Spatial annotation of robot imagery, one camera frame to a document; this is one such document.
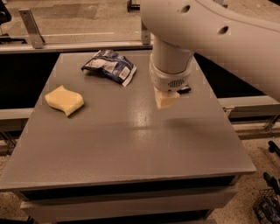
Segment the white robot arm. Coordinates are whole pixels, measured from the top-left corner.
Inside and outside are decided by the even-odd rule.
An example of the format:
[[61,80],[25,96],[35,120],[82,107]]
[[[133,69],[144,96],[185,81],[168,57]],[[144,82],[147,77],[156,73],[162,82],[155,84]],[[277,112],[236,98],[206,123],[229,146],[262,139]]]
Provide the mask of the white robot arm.
[[280,24],[246,17],[213,0],[141,0],[154,35],[150,76],[160,109],[178,98],[198,53],[280,100]]

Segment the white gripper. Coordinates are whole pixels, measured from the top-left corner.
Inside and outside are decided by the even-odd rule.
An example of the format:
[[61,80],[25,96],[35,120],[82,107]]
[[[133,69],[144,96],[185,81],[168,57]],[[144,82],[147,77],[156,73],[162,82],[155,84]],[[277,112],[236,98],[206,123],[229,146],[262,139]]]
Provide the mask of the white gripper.
[[157,108],[167,109],[179,98],[179,93],[176,91],[187,85],[192,72],[193,55],[182,52],[175,58],[167,59],[163,64],[164,67],[159,67],[157,59],[155,53],[150,55],[150,79],[154,85]]

